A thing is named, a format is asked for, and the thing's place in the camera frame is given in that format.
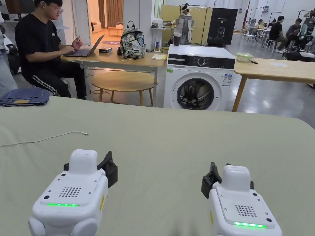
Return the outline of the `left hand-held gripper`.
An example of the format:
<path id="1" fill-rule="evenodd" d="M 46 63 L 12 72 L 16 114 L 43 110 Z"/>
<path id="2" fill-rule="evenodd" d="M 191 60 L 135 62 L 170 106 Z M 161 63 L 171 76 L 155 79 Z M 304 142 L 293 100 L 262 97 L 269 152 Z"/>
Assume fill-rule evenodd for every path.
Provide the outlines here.
<path id="1" fill-rule="evenodd" d="M 32 236 L 95 236 L 108 190 L 118 181 L 112 152 L 98 163 L 94 150 L 74 150 L 32 208 Z"/>

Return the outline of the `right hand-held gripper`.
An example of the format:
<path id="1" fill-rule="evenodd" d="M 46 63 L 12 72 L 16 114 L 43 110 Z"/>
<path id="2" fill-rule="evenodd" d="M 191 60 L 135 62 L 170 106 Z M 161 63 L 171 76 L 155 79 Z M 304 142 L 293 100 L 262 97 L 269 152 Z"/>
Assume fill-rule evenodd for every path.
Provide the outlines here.
<path id="1" fill-rule="evenodd" d="M 283 235 L 263 197 L 254 189 L 248 168 L 226 165 L 220 175 L 211 162 L 209 173 L 202 178 L 201 192 L 209 203 L 212 236 Z"/>

